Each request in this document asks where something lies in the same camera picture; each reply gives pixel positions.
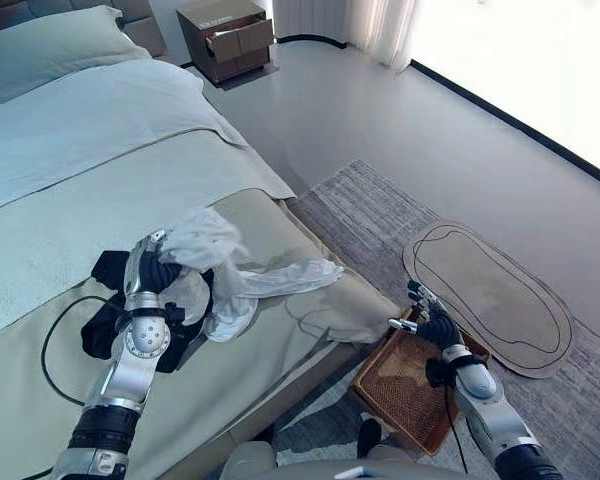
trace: pillow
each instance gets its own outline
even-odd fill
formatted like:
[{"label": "pillow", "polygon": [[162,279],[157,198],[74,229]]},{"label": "pillow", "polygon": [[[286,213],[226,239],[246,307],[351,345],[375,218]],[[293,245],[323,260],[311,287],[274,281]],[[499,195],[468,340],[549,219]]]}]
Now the pillow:
[{"label": "pillow", "polygon": [[78,70],[151,58],[120,31],[121,17],[100,5],[0,30],[0,103]]}]

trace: headboard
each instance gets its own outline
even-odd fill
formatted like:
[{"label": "headboard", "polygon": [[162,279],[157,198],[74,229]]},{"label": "headboard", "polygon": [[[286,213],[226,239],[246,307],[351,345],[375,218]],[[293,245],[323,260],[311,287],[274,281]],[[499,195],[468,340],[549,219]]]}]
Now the headboard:
[{"label": "headboard", "polygon": [[153,57],[168,60],[167,48],[148,0],[0,0],[0,29],[54,13],[109,5],[122,11],[124,32]]}]

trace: open drawer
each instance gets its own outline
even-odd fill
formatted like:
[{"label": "open drawer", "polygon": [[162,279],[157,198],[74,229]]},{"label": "open drawer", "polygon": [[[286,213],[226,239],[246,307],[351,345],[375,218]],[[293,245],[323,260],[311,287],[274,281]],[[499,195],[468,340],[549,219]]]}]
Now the open drawer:
[{"label": "open drawer", "polygon": [[205,37],[207,49],[215,57],[216,62],[238,58],[273,43],[273,25],[271,19],[260,20],[253,18],[253,23],[234,28],[213,32]]}]

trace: black cable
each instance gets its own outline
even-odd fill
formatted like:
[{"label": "black cable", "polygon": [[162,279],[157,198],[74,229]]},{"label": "black cable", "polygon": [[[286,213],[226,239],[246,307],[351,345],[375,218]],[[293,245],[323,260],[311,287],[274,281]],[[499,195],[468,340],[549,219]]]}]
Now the black cable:
[{"label": "black cable", "polygon": [[51,473],[51,470],[53,470],[53,468],[47,468],[44,472],[36,473],[30,477],[24,477],[22,480],[37,480],[38,478],[46,477]]},{"label": "black cable", "polygon": [[456,437],[456,443],[458,444],[458,450],[460,450],[460,458],[462,459],[462,466],[464,467],[464,473],[469,475],[469,471],[467,470],[467,462],[464,461],[464,453],[462,452],[462,445],[460,445],[460,439],[458,438],[458,434],[456,433],[456,427],[453,425],[453,421],[451,420],[451,412],[449,411],[449,398],[447,394],[447,386],[444,386],[444,406],[447,410],[447,419],[449,420],[449,425],[451,425],[451,430],[453,430],[453,436]]},{"label": "black cable", "polygon": [[[47,370],[47,360],[46,360],[47,347],[49,346],[49,340],[51,339],[51,335],[53,335],[53,331],[56,329],[56,326],[58,325],[58,323],[60,323],[60,320],[63,319],[63,317],[67,314],[67,312],[69,310],[71,310],[74,306],[76,306],[78,303],[83,302],[85,300],[91,300],[91,299],[100,300],[102,303],[105,303],[105,304],[109,305],[110,307],[115,308],[118,311],[121,311],[122,313],[126,313],[123,308],[121,308],[119,305],[116,305],[113,302],[110,302],[106,298],[98,297],[97,295],[87,295],[84,297],[80,297],[79,299],[75,300],[74,302],[71,302],[69,304],[69,306],[67,308],[65,308],[60,315],[58,315],[58,318],[56,318],[55,322],[53,322],[53,325],[51,325],[51,328],[47,332],[47,336],[45,337],[44,343],[42,344],[42,351],[40,352],[40,365],[42,366],[42,373],[44,374],[44,378],[47,381],[47,383],[49,384],[49,386],[53,389],[54,392],[56,392],[58,395],[60,395],[65,400],[67,400],[68,402],[71,402],[75,405],[79,405],[79,406],[84,406],[84,402],[81,402],[80,400],[73,398],[72,396],[64,393],[62,390],[60,390],[58,388],[58,386],[51,379],[51,376],[49,375],[49,370]],[[33,479],[33,478],[40,478],[40,477],[34,476],[34,477],[28,477],[28,478]]]}]

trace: wicker tray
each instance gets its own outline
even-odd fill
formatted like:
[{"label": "wicker tray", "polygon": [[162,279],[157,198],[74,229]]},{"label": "wicker tray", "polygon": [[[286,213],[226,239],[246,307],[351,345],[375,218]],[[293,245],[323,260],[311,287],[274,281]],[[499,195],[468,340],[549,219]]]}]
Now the wicker tray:
[{"label": "wicker tray", "polygon": [[[468,335],[465,343],[485,360],[489,352]],[[389,427],[407,449],[421,448],[435,455],[451,426],[445,410],[444,388],[431,388],[425,377],[429,358],[439,357],[437,347],[404,331],[395,331],[377,347],[354,378],[354,393]],[[458,409],[449,389],[453,421]]]}]

